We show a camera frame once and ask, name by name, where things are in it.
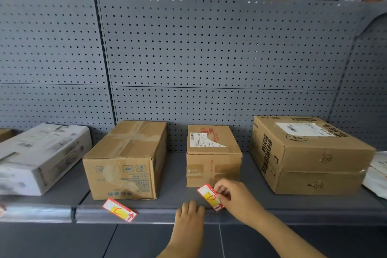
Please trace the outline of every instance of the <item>barcode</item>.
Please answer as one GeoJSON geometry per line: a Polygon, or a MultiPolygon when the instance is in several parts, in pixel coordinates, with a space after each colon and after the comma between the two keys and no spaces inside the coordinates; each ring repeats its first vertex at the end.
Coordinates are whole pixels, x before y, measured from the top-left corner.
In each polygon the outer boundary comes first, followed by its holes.
{"type": "Polygon", "coordinates": [[[292,126],[287,126],[292,132],[295,132],[295,133],[297,133],[297,130],[296,129],[294,129],[294,128],[292,128],[292,126]]]}
{"type": "Polygon", "coordinates": [[[19,144],[17,144],[17,145],[18,145],[18,146],[24,146],[24,147],[27,147],[27,148],[32,147],[31,144],[27,144],[27,143],[19,143],[19,144]]]}

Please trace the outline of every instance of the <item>person's left hand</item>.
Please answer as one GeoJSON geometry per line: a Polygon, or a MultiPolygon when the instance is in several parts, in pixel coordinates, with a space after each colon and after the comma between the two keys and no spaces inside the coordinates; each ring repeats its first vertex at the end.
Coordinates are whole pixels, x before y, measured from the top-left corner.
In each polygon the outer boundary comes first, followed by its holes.
{"type": "Polygon", "coordinates": [[[196,202],[184,203],[176,211],[175,226],[171,241],[166,250],[173,257],[197,257],[203,244],[204,213],[203,206],[196,208],[196,202]]]}

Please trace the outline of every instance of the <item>red and yellow tag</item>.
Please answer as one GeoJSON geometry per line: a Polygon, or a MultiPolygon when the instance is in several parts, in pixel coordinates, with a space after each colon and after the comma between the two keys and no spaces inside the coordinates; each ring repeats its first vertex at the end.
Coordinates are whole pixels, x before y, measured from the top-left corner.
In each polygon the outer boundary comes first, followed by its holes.
{"type": "Polygon", "coordinates": [[[208,203],[210,203],[210,205],[215,209],[216,212],[224,208],[220,200],[216,198],[216,192],[209,184],[198,188],[197,191],[200,195],[203,196],[204,199],[207,200],[208,203]]]}
{"type": "Polygon", "coordinates": [[[135,213],[133,210],[123,206],[121,203],[112,198],[107,199],[102,207],[127,222],[132,222],[133,219],[137,216],[137,213],[135,213]]]}

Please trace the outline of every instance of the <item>hand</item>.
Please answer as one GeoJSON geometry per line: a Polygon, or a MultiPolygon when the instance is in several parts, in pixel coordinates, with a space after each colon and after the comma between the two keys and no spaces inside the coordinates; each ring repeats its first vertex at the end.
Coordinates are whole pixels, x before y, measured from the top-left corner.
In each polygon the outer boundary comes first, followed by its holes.
{"type": "Polygon", "coordinates": [[[214,191],[236,219],[256,230],[260,221],[269,214],[242,182],[220,179],[215,184],[214,191]]]}
{"type": "Polygon", "coordinates": [[[176,211],[171,241],[166,248],[168,257],[199,255],[203,243],[204,212],[203,206],[196,208],[195,201],[184,203],[182,208],[176,211]]]}

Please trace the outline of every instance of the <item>white box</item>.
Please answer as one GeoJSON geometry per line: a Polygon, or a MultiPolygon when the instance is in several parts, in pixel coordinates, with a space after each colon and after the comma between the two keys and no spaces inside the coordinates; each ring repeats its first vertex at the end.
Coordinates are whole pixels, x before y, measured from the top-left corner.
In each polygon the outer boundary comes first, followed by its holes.
{"type": "Polygon", "coordinates": [[[57,124],[40,124],[0,143],[0,195],[43,195],[91,147],[88,127],[57,124]]]}

